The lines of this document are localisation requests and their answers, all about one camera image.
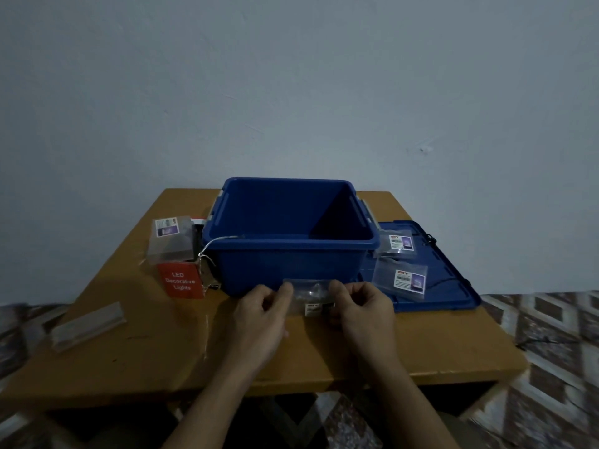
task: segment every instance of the red label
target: red label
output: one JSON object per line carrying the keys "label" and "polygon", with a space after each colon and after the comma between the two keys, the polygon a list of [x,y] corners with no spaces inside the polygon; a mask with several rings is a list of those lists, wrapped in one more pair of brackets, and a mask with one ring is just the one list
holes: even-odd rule
{"label": "red label", "polygon": [[202,299],[204,289],[199,278],[198,267],[189,262],[161,263],[158,271],[162,277],[164,289],[170,297]]}

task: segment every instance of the wooden table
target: wooden table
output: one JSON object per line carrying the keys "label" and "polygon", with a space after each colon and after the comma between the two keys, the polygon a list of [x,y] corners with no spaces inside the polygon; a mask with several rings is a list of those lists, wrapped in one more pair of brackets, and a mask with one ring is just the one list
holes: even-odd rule
{"label": "wooden table", "polygon": [[[203,300],[172,300],[143,259],[152,219],[206,217],[218,193],[165,190],[63,319],[120,301],[128,323],[59,355],[45,340],[0,395],[2,405],[93,407],[171,399],[203,387],[221,358],[236,303],[213,290]],[[409,219],[389,192],[358,194],[379,221]],[[453,403],[454,414],[468,415],[527,367],[481,307],[397,314],[397,322],[402,362],[425,393]],[[318,392],[352,382],[354,360],[340,332],[319,318],[289,317],[286,326],[289,338],[255,379],[250,395]]]}

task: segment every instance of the transparent packaging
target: transparent packaging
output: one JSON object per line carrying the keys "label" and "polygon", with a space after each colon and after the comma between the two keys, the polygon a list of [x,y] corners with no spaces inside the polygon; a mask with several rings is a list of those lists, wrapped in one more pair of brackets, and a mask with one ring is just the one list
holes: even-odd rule
{"label": "transparent packaging", "polygon": [[83,317],[56,326],[50,333],[52,348],[58,352],[65,351],[126,322],[123,309],[117,301]]}
{"label": "transparent packaging", "polygon": [[149,264],[193,260],[193,222],[177,216],[152,220],[150,243],[146,253]]}
{"label": "transparent packaging", "polygon": [[333,307],[334,300],[329,294],[330,280],[285,279],[294,286],[294,296],[287,315],[318,317]]}
{"label": "transparent packaging", "polygon": [[372,284],[384,293],[424,301],[426,291],[425,264],[410,264],[390,257],[379,257],[374,266]]}
{"label": "transparent packaging", "polygon": [[411,230],[379,230],[380,246],[374,257],[414,258],[416,244]]}

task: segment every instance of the blue plastic storage bin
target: blue plastic storage bin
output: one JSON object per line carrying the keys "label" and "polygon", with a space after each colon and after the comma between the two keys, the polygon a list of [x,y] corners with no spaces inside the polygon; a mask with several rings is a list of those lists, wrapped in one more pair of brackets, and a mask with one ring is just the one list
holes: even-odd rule
{"label": "blue plastic storage bin", "polygon": [[283,279],[358,278],[378,231],[351,183],[230,178],[202,233],[225,292],[236,296]]}
{"label": "blue plastic storage bin", "polygon": [[[426,264],[426,288],[423,301],[410,301],[400,296],[386,293],[395,312],[412,312],[423,310],[465,310],[474,309],[480,305],[480,296],[454,267],[449,259],[437,247],[434,238],[412,220],[395,220],[381,222],[383,230],[410,230],[416,246],[417,256],[402,258],[402,262]],[[370,282],[373,278],[376,258],[371,253],[366,255],[359,279]]]}

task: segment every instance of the hand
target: hand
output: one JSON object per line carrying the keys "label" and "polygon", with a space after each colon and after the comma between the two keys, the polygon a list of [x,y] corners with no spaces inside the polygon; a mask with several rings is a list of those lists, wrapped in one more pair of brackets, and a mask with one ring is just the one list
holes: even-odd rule
{"label": "hand", "polygon": [[253,380],[286,333],[285,315],[293,293],[288,282],[278,292],[258,285],[239,301],[231,318],[229,345],[221,368]]}
{"label": "hand", "polygon": [[393,303],[369,282],[343,285],[331,281],[329,293],[335,299],[331,317],[340,317],[345,339],[362,362],[364,375],[399,363],[395,342],[395,313]]}

